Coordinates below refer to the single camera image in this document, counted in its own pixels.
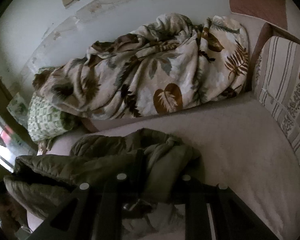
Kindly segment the olive green quilted jacket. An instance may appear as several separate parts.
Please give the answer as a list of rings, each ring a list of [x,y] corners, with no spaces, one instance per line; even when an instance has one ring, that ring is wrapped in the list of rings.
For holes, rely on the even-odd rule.
[[[142,128],[124,137],[88,135],[68,155],[21,155],[4,178],[8,193],[28,212],[46,219],[83,183],[96,186],[125,173],[133,210],[123,219],[123,238],[181,236],[185,207],[180,181],[197,174],[201,153],[171,134]]]

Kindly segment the light grey mattress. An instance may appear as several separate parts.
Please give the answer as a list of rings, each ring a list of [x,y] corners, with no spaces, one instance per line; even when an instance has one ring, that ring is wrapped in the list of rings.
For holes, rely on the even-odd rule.
[[[202,154],[201,177],[228,185],[279,239],[300,235],[300,166],[271,114],[247,93],[182,112],[114,121],[106,136],[141,128],[175,135]]]

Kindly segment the green white patterned pillow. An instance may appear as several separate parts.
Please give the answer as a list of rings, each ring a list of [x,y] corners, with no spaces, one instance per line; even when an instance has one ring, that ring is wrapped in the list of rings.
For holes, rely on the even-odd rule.
[[[27,117],[27,131],[36,143],[57,137],[75,127],[73,115],[60,111],[36,93],[31,98]]]

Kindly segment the leaf-print beige blanket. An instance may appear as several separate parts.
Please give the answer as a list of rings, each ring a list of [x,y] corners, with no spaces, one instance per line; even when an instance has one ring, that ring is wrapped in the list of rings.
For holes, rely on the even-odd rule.
[[[110,120],[167,114],[237,96],[249,67],[248,35],[215,16],[195,25],[164,14],[85,57],[35,75],[36,94],[82,118]]]

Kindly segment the striped floral sofa cushion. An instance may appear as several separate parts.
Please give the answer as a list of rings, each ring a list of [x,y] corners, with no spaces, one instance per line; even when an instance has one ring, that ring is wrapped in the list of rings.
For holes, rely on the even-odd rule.
[[[279,124],[300,165],[300,45],[271,37],[254,72],[254,93]]]

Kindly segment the window with frame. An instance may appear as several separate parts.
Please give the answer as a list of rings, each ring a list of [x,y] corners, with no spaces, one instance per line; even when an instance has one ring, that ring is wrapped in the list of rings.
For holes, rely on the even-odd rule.
[[[15,126],[10,126],[0,115],[0,165],[10,172],[18,156],[35,155],[38,150],[27,130],[16,121],[13,123]]]

